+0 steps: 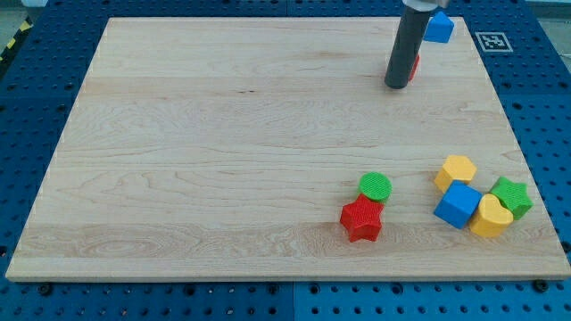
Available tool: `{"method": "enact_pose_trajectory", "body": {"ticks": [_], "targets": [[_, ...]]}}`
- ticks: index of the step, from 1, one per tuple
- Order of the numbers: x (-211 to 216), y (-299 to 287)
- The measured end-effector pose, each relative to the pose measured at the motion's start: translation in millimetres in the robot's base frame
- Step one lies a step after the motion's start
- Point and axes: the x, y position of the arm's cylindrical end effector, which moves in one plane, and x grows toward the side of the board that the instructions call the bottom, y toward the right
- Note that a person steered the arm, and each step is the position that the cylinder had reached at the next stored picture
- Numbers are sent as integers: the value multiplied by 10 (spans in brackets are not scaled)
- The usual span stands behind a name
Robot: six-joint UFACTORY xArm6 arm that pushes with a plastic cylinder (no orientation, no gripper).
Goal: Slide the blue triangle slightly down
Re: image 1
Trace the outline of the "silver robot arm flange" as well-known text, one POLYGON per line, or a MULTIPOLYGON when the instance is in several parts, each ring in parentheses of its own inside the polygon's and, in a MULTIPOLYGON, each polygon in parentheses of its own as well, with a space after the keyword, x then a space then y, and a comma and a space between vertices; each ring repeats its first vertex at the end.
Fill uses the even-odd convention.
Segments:
POLYGON ((447 8, 451 0, 402 0, 402 3, 419 12, 431 12, 438 7, 447 8))

